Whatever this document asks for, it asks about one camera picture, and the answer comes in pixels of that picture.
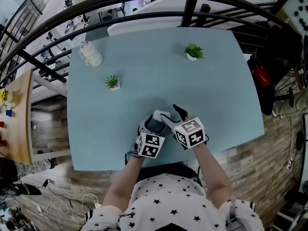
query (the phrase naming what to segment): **potted succulent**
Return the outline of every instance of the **potted succulent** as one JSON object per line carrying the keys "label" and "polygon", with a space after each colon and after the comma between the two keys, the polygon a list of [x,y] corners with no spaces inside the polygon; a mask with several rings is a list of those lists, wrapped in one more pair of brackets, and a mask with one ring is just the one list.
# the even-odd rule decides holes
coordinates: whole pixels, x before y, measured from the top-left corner
{"label": "potted succulent", "polygon": [[0,100],[3,107],[7,107],[7,103],[12,102],[13,100],[13,91],[7,91],[5,88],[2,88],[0,91]]}
{"label": "potted succulent", "polygon": [[107,84],[107,87],[110,89],[110,90],[117,90],[117,89],[120,89],[120,81],[119,81],[119,78],[115,75],[110,75],[110,77],[107,77],[106,79],[106,84]]}
{"label": "potted succulent", "polygon": [[185,47],[185,53],[187,53],[187,58],[191,61],[195,61],[198,58],[203,59],[203,54],[200,47],[196,46],[195,44],[189,43],[187,47]]}

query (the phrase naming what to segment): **white container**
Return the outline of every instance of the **white container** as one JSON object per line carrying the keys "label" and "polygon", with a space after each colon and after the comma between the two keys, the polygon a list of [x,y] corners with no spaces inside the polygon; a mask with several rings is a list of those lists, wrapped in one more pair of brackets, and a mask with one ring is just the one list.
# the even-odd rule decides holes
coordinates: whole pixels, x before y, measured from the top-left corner
{"label": "white container", "polygon": [[79,53],[87,65],[98,67],[103,62],[102,55],[90,41],[81,42]]}
{"label": "white container", "polygon": [[7,99],[5,100],[6,103],[11,103],[13,101],[13,96],[14,96],[14,92],[9,90],[8,91],[8,97]]}
{"label": "white container", "polygon": [[196,60],[197,60],[196,57],[192,57],[192,56],[189,55],[188,53],[187,53],[187,58],[188,58],[190,61],[196,61]]}
{"label": "white container", "polygon": [[110,90],[118,90],[118,89],[121,88],[121,87],[120,87],[120,80],[119,80],[119,78],[117,79],[117,81],[118,81],[118,86],[115,87],[115,88],[110,88]]}

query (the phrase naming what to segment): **black and white marker cube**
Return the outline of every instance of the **black and white marker cube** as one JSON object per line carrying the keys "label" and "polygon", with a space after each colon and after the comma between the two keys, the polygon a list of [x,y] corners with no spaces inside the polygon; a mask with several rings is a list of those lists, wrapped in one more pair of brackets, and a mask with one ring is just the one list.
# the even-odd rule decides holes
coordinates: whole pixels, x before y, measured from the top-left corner
{"label": "black and white marker cube", "polygon": [[156,158],[164,141],[164,137],[142,132],[137,141],[138,155]]}
{"label": "black and white marker cube", "polygon": [[187,148],[195,147],[205,141],[204,127],[199,118],[189,120],[174,127],[177,141]]}

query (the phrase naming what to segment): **white shirt with black stars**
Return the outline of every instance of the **white shirt with black stars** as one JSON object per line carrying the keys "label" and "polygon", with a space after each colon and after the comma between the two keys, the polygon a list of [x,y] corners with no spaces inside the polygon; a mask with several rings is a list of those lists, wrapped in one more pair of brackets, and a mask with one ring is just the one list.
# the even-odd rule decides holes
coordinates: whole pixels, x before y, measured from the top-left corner
{"label": "white shirt with black stars", "polygon": [[81,231],[264,230],[252,202],[229,200],[217,209],[197,182],[171,174],[138,182],[124,213],[103,206],[89,211],[85,222]]}

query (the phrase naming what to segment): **metal railing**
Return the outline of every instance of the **metal railing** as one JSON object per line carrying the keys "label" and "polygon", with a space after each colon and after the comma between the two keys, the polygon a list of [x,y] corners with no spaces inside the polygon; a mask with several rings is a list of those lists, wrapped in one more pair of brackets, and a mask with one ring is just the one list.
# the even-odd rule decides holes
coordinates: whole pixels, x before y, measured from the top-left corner
{"label": "metal railing", "polygon": [[[220,3],[225,3],[231,6],[234,6],[234,8],[216,12],[216,13],[210,13],[209,9],[204,6],[201,8],[200,12],[195,12],[195,7],[198,0],[186,0],[186,6],[184,11],[178,12],[178,11],[166,11],[166,12],[154,12],[154,13],[140,13],[140,14],[133,14],[133,15],[127,15],[125,17],[115,18],[108,21],[103,21],[85,28],[82,28],[80,30],[74,31],[68,35],[65,35],[62,38],[58,38],[57,40],[53,41],[52,43],[46,45],[45,47],[41,48],[34,54],[30,55],[27,53],[24,49],[29,45],[31,42],[39,38],[40,36],[44,35],[45,33],[49,32],[51,29],[57,27],[58,25],[71,20],[75,18],[76,16],[83,15],[85,13],[94,11],[96,9],[99,9],[101,7],[110,6],[112,4],[120,3],[120,2],[127,2],[131,0],[87,0],[82,3],[76,4],[74,6],[71,6],[67,8],[66,10],[56,14],[49,20],[45,21],[41,25],[39,25],[37,28],[35,28],[33,31],[29,32],[22,40],[18,41],[14,45],[14,47],[5,55],[5,57],[0,62],[0,70],[5,69],[8,64],[10,64],[10,61],[14,59],[14,57],[19,56],[24,59],[23,62],[15,65],[13,68],[10,69],[10,71],[7,73],[7,75],[3,78],[1,78],[0,85],[5,84],[6,80],[14,75],[16,71],[23,66],[26,63],[31,63],[34,66],[34,70],[40,69],[43,71],[43,74],[41,74],[41,77],[43,76],[51,76],[51,79],[49,81],[53,80],[59,80],[61,82],[66,82],[65,76],[68,75],[68,73],[65,73],[63,75],[59,75],[56,71],[59,69],[63,69],[65,67],[68,67],[69,64],[65,64],[64,66],[57,67],[53,70],[48,68],[46,64],[55,61],[63,56],[67,56],[71,53],[71,50],[67,50],[62,52],[61,54],[58,54],[54,57],[52,57],[49,60],[46,60],[44,62],[40,62],[38,59],[36,59],[37,56],[39,56],[41,53],[47,51],[51,47],[57,46],[58,44],[65,42],[67,40],[70,40],[71,38],[90,32],[92,30],[110,26],[116,23],[122,23],[127,21],[133,21],[133,20],[140,20],[140,19],[146,19],[146,18],[158,18],[158,17],[182,17],[182,21],[180,26],[182,27],[189,27],[189,26],[195,26],[195,27],[212,27],[214,25],[218,25],[225,22],[236,22],[240,23],[242,25],[247,25],[251,28],[254,28],[256,33],[245,33],[240,30],[234,30],[233,28],[229,29],[234,32],[234,34],[240,34],[240,35],[246,35],[249,37],[253,37],[255,39],[266,39],[266,33],[269,31],[269,28],[258,24],[258,23],[252,23],[247,20],[243,20],[243,18],[254,16],[254,15],[261,15],[262,17],[268,19],[274,24],[277,24],[279,26],[286,26],[286,24],[282,21],[280,21],[274,14],[272,14],[270,9],[276,4],[273,3],[267,3],[267,4],[259,4],[255,5],[250,2],[244,1],[244,0],[209,0],[209,1],[215,1]],[[254,47],[262,47],[262,45],[254,45],[251,44],[251,46]]]}
{"label": "metal railing", "polygon": [[[24,0],[21,6],[10,17],[6,26],[0,28],[0,61],[19,42],[22,37],[29,33],[38,17],[46,7],[49,0]],[[10,68],[16,66],[19,56],[12,58],[10,64],[5,69],[0,70],[0,76],[4,72],[8,73]]]}

